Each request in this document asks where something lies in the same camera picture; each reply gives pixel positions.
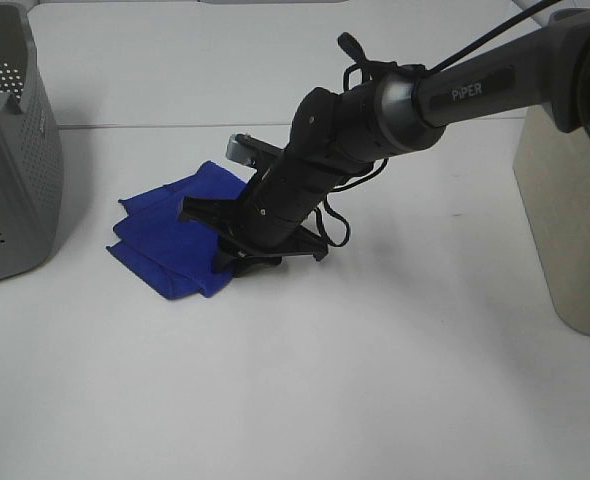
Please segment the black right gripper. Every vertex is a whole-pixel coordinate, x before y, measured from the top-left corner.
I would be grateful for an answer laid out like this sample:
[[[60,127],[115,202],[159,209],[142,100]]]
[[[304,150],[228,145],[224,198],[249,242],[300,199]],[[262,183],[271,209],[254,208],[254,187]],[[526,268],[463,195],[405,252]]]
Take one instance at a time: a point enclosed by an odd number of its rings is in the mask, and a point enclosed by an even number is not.
[[[287,256],[320,261],[328,244],[302,222],[341,178],[339,171],[283,152],[234,200],[184,197],[178,220],[196,221],[217,233],[214,273],[237,278],[278,266]]]

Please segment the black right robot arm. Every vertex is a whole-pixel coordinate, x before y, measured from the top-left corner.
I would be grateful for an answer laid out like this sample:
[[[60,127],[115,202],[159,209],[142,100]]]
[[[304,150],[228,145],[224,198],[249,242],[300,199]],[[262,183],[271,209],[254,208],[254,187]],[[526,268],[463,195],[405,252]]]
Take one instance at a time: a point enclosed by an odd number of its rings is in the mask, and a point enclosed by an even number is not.
[[[559,131],[583,129],[590,139],[590,8],[557,11],[536,31],[430,69],[370,60],[349,34],[338,42],[360,84],[340,94],[312,90],[283,148],[232,137],[228,157],[254,169],[237,198],[182,202],[181,220],[217,236],[207,259],[213,271],[240,274],[286,256],[324,258],[330,239],[304,220],[375,164],[431,148],[450,124],[539,105]]]

